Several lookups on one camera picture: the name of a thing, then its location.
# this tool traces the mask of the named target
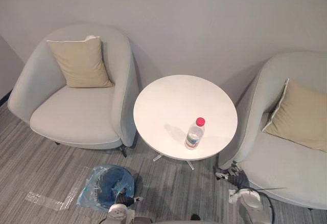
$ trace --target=table base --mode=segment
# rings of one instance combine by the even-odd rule
[[[156,157],[153,159],[153,161],[155,162],[155,161],[157,161],[158,159],[161,159],[162,156],[163,156],[162,154],[159,154],[158,156],[156,156]],[[189,166],[190,166],[190,168],[191,168],[192,170],[195,169],[195,168],[193,167],[191,161],[186,160],[186,162],[189,164]]]

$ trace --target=bottle label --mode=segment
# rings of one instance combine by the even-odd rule
[[[189,147],[196,147],[198,142],[199,142],[199,139],[193,139],[193,138],[190,137],[190,135],[188,135],[186,137],[186,144]]]

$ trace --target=throw pillow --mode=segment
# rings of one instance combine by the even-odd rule
[[[55,56],[69,87],[112,87],[102,61],[100,37],[83,41],[51,41]]]
[[[327,94],[288,79],[263,132],[327,152]]]

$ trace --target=round table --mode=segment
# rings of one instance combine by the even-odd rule
[[[185,147],[190,126],[198,117],[205,119],[204,135],[194,150]],[[189,75],[163,77],[146,86],[134,105],[138,133],[163,155],[185,160],[209,158],[233,138],[237,113],[229,96],[203,78]]]

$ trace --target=baseboard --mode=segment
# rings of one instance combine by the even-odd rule
[[[7,93],[5,96],[2,97],[2,99],[0,100],[0,106],[2,106],[9,99],[11,91],[12,90],[10,90],[9,93]]]

